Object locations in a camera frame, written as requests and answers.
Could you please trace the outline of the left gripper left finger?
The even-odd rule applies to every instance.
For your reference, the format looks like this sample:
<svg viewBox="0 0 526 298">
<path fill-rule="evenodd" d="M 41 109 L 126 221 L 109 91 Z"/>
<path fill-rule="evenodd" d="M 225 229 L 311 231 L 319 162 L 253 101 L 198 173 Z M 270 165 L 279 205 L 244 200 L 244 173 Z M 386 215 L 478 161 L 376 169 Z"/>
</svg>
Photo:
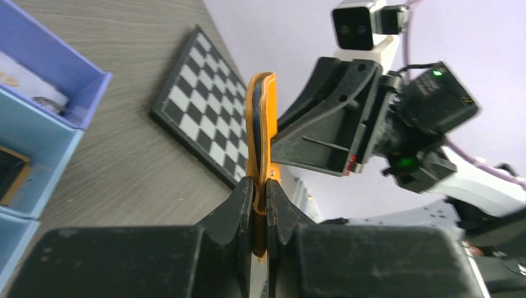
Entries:
<svg viewBox="0 0 526 298">
<path fill-rule="evenodd" d="M 227 200 L 197 224 L 203 234 L 195 297 L 249 297 L 253 198 L 253 179 L 244 177 Z"/>
</svg>

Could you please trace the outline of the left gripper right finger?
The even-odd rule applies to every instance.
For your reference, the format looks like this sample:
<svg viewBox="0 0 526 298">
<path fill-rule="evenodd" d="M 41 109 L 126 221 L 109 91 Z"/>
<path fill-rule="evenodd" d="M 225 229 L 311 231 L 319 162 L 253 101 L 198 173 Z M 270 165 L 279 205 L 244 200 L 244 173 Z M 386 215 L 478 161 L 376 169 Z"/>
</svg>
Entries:
<svg viewBox="0 0 526 298">
<path fill-rule="evenodd" d="M 269 297 L 318 297 L 315 263 L 319 250 L 313 245 L 315 223 L 297 208 L 280 183 L 265 185 Z"/>
</svg>

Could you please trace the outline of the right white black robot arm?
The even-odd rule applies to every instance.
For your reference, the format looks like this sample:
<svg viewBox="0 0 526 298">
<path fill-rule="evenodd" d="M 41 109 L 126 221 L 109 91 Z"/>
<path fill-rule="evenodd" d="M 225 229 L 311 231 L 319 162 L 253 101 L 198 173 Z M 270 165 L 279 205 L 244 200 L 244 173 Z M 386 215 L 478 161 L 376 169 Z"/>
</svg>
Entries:
<svg viewBox="0 0 526 298">
<path fill-rule="evenodd" d="M 508 164 L 468 156 L 448 133 L 478 105 L 444 62 L 420 64 L 405 82 L 372 60 L 318 60 L 304 90 L 278 121 L 271 159 L 334 176 L 360 173 L 370 158 L 414 193 L 445 196 L 451 222 L 488 256 L 525 259 L 525 179 Z"/>
</svg>

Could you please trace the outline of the orange leather card holder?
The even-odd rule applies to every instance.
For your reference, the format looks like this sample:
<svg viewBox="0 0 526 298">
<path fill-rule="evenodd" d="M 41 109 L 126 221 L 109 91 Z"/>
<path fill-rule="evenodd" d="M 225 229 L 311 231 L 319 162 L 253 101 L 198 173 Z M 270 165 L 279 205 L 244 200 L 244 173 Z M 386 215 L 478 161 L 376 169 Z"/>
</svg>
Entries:
<svg viewBox="0 0 526 298">
<path fill-rule="evenodd" d="M 274 72 L 261 72 L 251 78 L 244 108 L 249 153 L 246 172 L 252 177 L 256 190 L 252 203 L 252 252 L 262 261 L 267 254 L 265 185 L 270 179 L 281 182 L 280 167 L 271 162 L 272 139 L 278 132 L 277 84 Z"/>
</svg>

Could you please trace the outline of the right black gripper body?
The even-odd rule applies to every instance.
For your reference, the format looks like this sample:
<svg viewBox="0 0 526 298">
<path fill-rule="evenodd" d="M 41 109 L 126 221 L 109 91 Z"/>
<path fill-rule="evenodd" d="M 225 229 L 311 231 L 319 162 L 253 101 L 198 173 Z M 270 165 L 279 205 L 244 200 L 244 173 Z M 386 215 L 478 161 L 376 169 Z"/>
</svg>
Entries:
<svg viewBox="0 0 526 298">
<path fill-rule="evenodd" d="M 306 86 L 278 120 L 272 162 L 347 176 L 366 140 L 382 77 L 383 67 L 373 60 L 319 58 Z"/>
</svg>

